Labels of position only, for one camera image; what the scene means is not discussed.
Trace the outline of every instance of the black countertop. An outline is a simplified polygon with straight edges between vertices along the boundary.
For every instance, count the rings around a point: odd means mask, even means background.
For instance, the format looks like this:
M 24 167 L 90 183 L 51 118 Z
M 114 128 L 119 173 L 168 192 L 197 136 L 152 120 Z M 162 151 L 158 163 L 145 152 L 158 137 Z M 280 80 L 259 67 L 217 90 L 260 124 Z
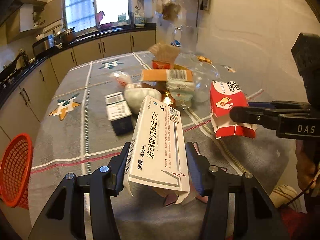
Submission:
M 70 49 L 74 46 L 86 43 L 88 41 L 94 41 L 96 39 L 117 35 L 121 33 L 130 33 L 130 32 L 140 32 L 140 31 L 150 31 L 156 29 L 155 23 L 147 23 L 145 24 L 145 27 L 143 28 L 135 28 L 131 27 L 130 25 L 125 26 L 119 26 L 117 28 L 123 28 L 122 30 L 107 30 L 102 32 L 94 32 L 90 33 L 89 36 L 77 39 L 76 41 L 70 43 L 67 46 L 63 46 L 62 48 L 58 49 L 57 47 L 54 47 L 50 52 L 44 56 L 43 58 L 37 60 L 34 64 L 31 64 L 31 66 L 25 68 L 18 77 L 14 78 L 13 82 L 7 86 L 6 88 L 2 89 L 0 92 L 0 108 L 3 106 L 3 104 L 6 102 L 8 97 L 11 95 L 11 93 L 18 87 L 18 85 L 27 77 L 34 69 L 36 69 L 41 63 L 43 63 L 45 60 L 47 60 L 49 57 L 52 57 L 66 49 Z

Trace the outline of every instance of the barcode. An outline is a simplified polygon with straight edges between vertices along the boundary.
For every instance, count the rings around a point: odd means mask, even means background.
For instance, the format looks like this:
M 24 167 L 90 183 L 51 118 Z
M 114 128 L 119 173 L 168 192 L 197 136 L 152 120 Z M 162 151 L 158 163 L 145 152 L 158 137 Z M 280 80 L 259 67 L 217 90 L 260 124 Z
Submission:
M 133 153 L 134 142 L 135 142 L 135 139 L 133 139 L 133 141 L 131 142 L 130 148 L 129 148 L 129 153 L 128 153 L 127 162 L 125 164 L 124 174 L 127 174 L 130 169 L 130 162 L 131 162 L 131 157 L 132 157 L 132 153 Z
M 187 72 L 183 69 L 170 69 L 167 73 L 167 80 L 187 81 Z
M 109 105 L 109 104 L 113 104 L 115 102 L 123 101 L 123 100 L 124 100 L 123 95 L 113 96 L 110 98 L 106 98 L 106 104 Z

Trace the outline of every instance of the red and white box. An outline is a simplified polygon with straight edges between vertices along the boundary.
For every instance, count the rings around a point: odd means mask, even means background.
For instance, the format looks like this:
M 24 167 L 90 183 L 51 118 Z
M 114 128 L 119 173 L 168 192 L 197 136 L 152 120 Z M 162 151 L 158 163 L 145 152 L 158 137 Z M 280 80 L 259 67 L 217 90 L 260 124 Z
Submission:
M 237 82 L 212 81 L 210 87 L 211 123 L 216 138 L 240 135 L 255 138 L 256 124 L 236 123 L 229 112 L 234 106 L 249 106 Z

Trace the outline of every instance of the window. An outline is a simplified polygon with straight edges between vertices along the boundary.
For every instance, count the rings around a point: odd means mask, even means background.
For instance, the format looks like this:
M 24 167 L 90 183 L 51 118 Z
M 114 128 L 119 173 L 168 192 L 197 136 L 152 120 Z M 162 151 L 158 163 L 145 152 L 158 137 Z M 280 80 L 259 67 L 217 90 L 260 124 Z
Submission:
M 74 27 L 76 32 L 88 29 L 99 24 L 97 13 L 103 11 L 100 24 L 117 25 L 118 15 L 126 13 L 129 19 L 128 8 L 128 0 L 64 0 L 65 23 L 67 28 Z

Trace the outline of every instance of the star logo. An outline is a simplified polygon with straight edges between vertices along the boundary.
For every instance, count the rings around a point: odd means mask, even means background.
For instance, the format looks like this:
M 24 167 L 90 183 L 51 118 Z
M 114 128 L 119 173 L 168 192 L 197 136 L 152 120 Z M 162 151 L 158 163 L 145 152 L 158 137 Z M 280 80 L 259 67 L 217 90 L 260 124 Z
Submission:
M 62 121 L 66 117 L 67 112 L 71 112 L 75 107 L 81 105 L 80 103 L 74 102 L 74 100 L 78 95 L 79 93 L 77 93 L 76 95 L 73 95 L 69 100 L 58 99 L 58 104 L 57 104 L 58 107 L 54 111 L 52 111 L 50 114 L 48 114 L 48 116 L 58 115 L 60 118 L 60 121 Z
M 121 62 L 118 62 L 118 60 L 116 59 L 115 61 L 111 61 L 111 62 L 102 62 L 103 66 L 98 68 L 98 69 L 102 69 L 102 68 L 108 68 L 108 69 L 113 69 L 116 66 L 119 66 L 120 64 L 123 64 Z

